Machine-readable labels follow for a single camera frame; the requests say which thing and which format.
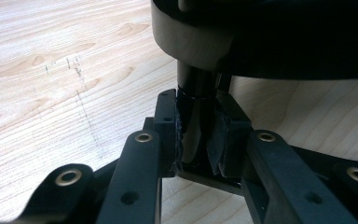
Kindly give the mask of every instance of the pencil mark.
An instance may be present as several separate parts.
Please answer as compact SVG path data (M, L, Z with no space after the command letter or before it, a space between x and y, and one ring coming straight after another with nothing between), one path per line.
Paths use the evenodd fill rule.
M77 56L75 58L76 58L77 65L80 66L80 63L79 63L79 60L77 59Z
M78 99L79 99L78 101L80 102L82 111L83 111L83 113L84 113L84 116L86 117L86 121L87 121L87 123L88 123L88 125L89 125L89 132L90 132L90 134L91 134L92 140L93 140L93 142L94 142L94 144L95 144L96 147L100 147L99 144L98 144L98 138L95 136L94 126L93 126L93 125L91 124L91 122L90 122L89 115L87 114L86 108L85 108L84 105L83 105L83 101L82 101L82 98L81 98L81 96L80 96L80 93L79 93L78 91L76 91L76 93L77 93L77 97L78 97Z
M33 90L34 90L34 98L37 100L37 94L36 94L36 88L33 86ZM40 109L39 109L39 105L37 105L37 116L39 117L39 119L42 119L42 117L40 116Z
M34 142L34 147L37 148L36 141L34 140L34 132L32 132L32 139L33 139L33 142Z

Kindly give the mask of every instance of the light wood grain surface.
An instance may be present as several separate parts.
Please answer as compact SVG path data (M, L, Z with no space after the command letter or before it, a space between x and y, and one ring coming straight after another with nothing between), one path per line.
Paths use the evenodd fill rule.
M55 168L116 159L175 87L147 0L0 1L0 220ZM358 160L358 80L238 77L232 93L257 129ZM163 182L162 221L252 223L243 198L180 178Z

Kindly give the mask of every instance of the black cylindrical shaft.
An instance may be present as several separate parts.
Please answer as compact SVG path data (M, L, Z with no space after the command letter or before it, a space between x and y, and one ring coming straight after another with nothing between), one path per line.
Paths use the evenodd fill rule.
M220 76L178 61L177 106L182 121L183 158L197 165L200 150L206 150L214 116L214 100Z

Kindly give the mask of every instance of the black bracket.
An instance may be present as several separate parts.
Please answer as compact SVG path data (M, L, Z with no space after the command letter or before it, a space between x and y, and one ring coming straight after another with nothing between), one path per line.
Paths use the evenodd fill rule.
M254 131L226 92L217 95L212 123L197 163L182 164L176 91L164 91L120 159L94 173L81 164L58 168L11 223L159 223L161 178L176 175L243 195L255 223L358 223L358 161Z

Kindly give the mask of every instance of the black plastic part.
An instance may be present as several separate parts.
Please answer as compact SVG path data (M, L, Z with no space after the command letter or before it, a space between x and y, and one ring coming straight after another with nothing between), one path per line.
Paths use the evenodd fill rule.
M241 180L239 178L224 178L221 175L214 175L208 155L205 151L200 153L200 160L197 166L183 165L183 171L178 175L184 179L197 182L215 189L221 189L237 195L242 195Z
M260 134L273 138L263 141ZM247 152L268 194L267 213L262 223L358 223L276 133L252 132ZM254 209L250 211L255 220L263 217L255 214Z
M247 136L252 123L241 107L225 92L216 96L213 134L208 139L208 157L215 174L241 178Z
M220 77L219 87L217 89L222 92L228 93L229 88L231 86L231 79L232 79L231 74L223 73Z
M161 177L176 176L180 163L181 152L176 139L177 122L176 90L163 91L158 95L153 122L153 130L161 140Z
M153 122L154 122L154 118L151 117L145 118L145 123L142 130L153 130Z
M358 181L348 174L349 168L358 169L358 161L344 160L299 147L293 149L358 219Z
M358 78L357 0L151 2L156 42L193 67L243 77Z
M96 223L160 222L159 140L148 130L128 137Z
M78 180L68 184L75 177ZM67 185L59 186L57 179ZM68 164L54 170L35 190L21 215L10 223L84 223L87 214L82 211L95 196L92 180L93 172L87 165Z

